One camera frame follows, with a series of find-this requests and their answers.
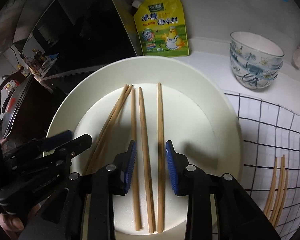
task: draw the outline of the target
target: human hand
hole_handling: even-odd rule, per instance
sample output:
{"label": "human hand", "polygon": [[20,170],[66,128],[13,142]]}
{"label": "human hand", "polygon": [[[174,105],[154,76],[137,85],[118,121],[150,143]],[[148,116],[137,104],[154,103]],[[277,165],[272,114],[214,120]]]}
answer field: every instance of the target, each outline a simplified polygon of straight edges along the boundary
{"label": "human hand", "polygon": [[[39,208],[39,205],[34,206],[30,210],[28,218],[34,216]],[[12,240],[17,240],[20,232],[24,229],[20,218],[7,214],[0,214],[0,226]]]}

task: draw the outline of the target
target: white bowl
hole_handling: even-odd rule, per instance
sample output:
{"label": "white bowl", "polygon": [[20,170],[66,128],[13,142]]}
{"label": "white bowl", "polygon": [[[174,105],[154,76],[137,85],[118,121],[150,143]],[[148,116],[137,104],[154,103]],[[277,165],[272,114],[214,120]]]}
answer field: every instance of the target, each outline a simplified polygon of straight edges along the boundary
{"label": "white bowl", "polygon": [[250,63],[267,68],[281,64],[284,52],[273,41],[249,32],[233,32],[230,37],[231,49]]}
{"label": "white bowl", "polygon": [[[165,57],[133,57],[114,62],[84,79],[63,101],[50,125],[48,136],[71,130],[75,136],[88,133],[95,140],[124,84],[143,88],[149,154],[152,172],[154,211],[157,218],[157,91],[162,83],[164,139],[171,139],[176,152],[186,154],[189,161],[205,171],[221,175],[231,173],[239,180],[242,140],[236,114],[225,97],[204,75],[191,66]],[[134,230],[132,190],[125,196],[114,196],[116,239],[180,239],[185,235],[187,197],[176,197],[167,173],[165,231],[148,232],[140,120],[137,105],[138,177],[141,203],[141,231]],[[124,152],[130,141],[130,97],[112,134],[106,161]],[[72,159],[71,172],[82,172],[90,149]],[[215,160],[213,169],[206,166]]]}
{"label": "white bowl", "polygon": [[230,48],[230,63],[236,79],[245,87],[250,89],[265,88],[269,86],[278,76],[281,64],[276,69],[262,68],[253,65],[249,61],[238,56]]}

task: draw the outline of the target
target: finger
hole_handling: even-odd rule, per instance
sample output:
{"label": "finger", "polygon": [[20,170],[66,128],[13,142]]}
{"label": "finger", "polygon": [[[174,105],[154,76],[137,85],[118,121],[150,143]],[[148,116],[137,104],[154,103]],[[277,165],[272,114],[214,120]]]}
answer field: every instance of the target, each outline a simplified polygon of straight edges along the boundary
{"label": "finger", "polygon": [[0,214],[0,225],[3,230],[12,232],[20,232],[24,228],[19,218],[6,214]]}

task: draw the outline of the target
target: chopsticks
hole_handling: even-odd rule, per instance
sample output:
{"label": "chopsticks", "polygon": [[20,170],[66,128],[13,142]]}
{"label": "chopsticks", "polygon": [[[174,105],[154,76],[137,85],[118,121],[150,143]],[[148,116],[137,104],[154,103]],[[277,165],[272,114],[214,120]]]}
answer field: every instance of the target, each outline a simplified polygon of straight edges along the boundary
{"label": "chopsticks", "polygon": [[283,206],[284,206],[284,201],[286,199],[287,188],[288,188],[288,170],[286,170],[286,182],[284,184],[284,192],[283,192],[282,202],[281,202],[281,206],[280,206],[280,210],[279,210],[277,219],[275,220],[274,228],[277,227],[277,225],[279,223],[279,220],[280,220],[280,217],[281,217],[282,209],[283,209]]}
{"label": "chopsticks", "polygon": [[163,141],[162,87],[158,83],[158,233],[162,233],[164,224],[165,201],[165,152]]}
{"label": "chopsticks", "polygon": [[275,185],[277,183],[277,162],[278,158],[276,157],[274,159],[274,169],[273,169],[273,174],[272,174],[272,180],[271,180],[271,186],[270,186],[270,192],[266,201],[265,208],[263,210],[263,213],[266,215],[266,217],[269,219],[269,214],[271,211],[272,203],[273,203],[273,196],[275,192]]}
{"label": "chopsticks", "polygon": [[276,195],[276,198],[275,198],[275,201],[274,201],[273,211],[272,211],[271,217],[269,219],[270,223],[273,226],[275,225],[275,222],[277,220],[279,210],[280,210],[280,207],[281,207],[286,175],[287,175],[287,173],[285,172],[285,155],[283,155],[281,157],[278,191],[277,191],[277,195]]}
{"label": "chopsticks", "polygon": [[[137,141],[137,120],[136,120],[136,97],[134,88],[131,91],[131,139]],[[139,231],[141,226],[140,215],[140,199],[139,199],[139,180],[138,180],[138,156],[136,156],[133,174],[132,174],[132,190],[133,190],[133,210],[135,229]]]}
{"label": "chopsticks", "polygon": [[123,106],[123,103],[125,102],[128,95],[130,94],[132,87],[133,87],[133,85],[130,85],[130,86],[125,85],[123,87],[122,93],[121,93],[118,101],[114,105],[111,113],[109,114],[105,124],[103,125],[103,127],[101,129],[101,132],[99,133],[99,136],[98,136],[96,142],[93,145],[93,148],[92,148],[91,154],[89,156],[89,159],[87,161],[86,167],[84,168],[84,171],[82,173],[83,175],[92,173],[94,166],[95,166],[95,162],[96,162],[98,156],[100,155],[100,152],[104,146],[104,142],[106,141],[107,133],[113,127],[113,125],[119,115],[119,112]]}
{"label": "chopsticks", "polygon": [[139,107],[140,107],[140,123],[141,123],[141,139],[142,139],[142,154],[143,154],[143,168],[145,173],[145,186],[146,186],[146,203],[148,213],[148,226],[149,233],[154,233],[154,204],[152,193],[152,181],[150,170],[150,157],[148,148],[148,135],[146,128],[146,112],[143,100],[142,88],[139,88]]}

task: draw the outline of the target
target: yellow seasoning pouch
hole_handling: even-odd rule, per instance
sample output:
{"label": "yellow seasoning pouch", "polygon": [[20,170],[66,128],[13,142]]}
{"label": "yellow seasoning pouch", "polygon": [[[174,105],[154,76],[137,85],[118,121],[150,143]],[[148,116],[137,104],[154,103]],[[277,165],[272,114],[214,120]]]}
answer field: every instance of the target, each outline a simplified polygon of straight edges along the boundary
{"label": "yellow seasoning pouch", "polygon": [[143,55],[189,55],[180,0],[145,0],[134,15]]}

